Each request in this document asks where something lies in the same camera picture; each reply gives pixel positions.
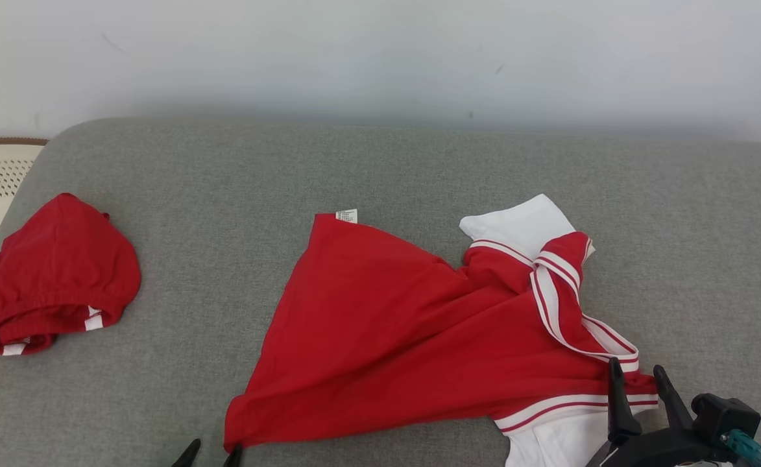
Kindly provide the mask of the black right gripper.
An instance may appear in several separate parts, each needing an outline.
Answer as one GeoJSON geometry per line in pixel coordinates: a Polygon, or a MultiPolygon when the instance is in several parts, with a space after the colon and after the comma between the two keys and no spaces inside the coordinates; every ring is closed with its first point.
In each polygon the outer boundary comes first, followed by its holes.
{"type": "Polygon", "coordinates": [[[691,414],[661,365],[653,367],[658,396],[670,428],[649,433],[633,416],[625,390],[620,361],[609,361],[608,442],[588,466],[683,466],[686,464],[736,463],[738,455],[719,448],[692,432],[691,414]]]}

